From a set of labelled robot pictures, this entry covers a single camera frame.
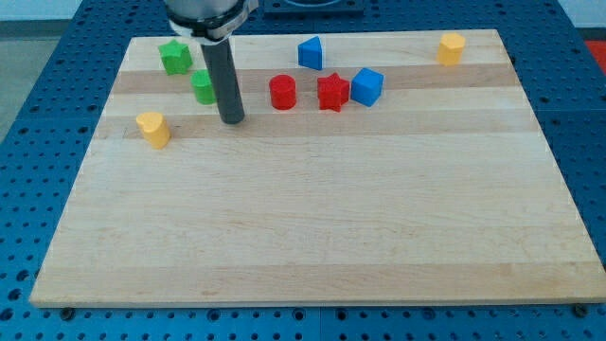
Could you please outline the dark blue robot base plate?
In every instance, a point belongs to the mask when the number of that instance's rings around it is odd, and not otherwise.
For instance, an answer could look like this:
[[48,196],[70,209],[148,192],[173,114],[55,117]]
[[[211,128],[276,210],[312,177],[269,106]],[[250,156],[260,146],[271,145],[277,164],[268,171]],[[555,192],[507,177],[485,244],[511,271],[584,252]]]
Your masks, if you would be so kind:
[[360,14],[365,0],[261,0],[266,15]]

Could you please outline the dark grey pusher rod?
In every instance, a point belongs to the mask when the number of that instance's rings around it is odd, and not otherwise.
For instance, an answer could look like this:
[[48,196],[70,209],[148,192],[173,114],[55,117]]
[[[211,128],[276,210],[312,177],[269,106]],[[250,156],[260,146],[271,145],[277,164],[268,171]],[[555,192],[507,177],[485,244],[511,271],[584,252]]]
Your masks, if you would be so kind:
[[222,122],[240,123],[245,112],[229,41],[225,39],[214,45],[201,45],[201,49]]

